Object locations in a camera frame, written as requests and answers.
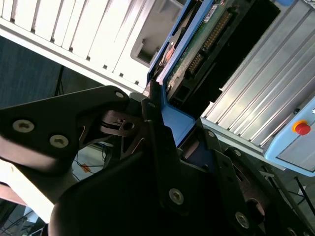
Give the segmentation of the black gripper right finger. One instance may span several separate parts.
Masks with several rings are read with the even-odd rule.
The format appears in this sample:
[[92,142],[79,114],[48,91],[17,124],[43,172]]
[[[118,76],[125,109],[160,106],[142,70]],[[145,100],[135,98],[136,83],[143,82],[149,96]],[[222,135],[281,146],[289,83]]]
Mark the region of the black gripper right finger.
[[208,178],[197,196],[214,236],[313,236],[282,195],[234,147],[222,151],[214,132],[197,122],[195,164]]

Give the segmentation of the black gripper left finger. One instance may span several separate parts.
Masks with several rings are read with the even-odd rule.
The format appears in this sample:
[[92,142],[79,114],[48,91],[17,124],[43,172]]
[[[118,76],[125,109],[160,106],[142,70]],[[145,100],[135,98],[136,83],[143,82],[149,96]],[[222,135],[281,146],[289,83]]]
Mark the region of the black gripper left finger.
[[1,181],[39,215],[51,218],[59,199],[79,183],[70,175],[79,150],[120,138],[117,160],[95,174],[144,154],[153,158],[162,184],[166,165],[180,159],[158,96],[154,90],[138,102],[117,87],[103,86],[2,109]]

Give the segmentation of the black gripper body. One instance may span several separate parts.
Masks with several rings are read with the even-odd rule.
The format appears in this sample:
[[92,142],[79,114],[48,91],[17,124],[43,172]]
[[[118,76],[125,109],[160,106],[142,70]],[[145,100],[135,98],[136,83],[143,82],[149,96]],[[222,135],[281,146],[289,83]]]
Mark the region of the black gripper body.
[[68,189],[56,203],[51,236],[212,236],[197,196],[208,180],[195,164],[166,165],[158,184],[153,158],[136,154]]

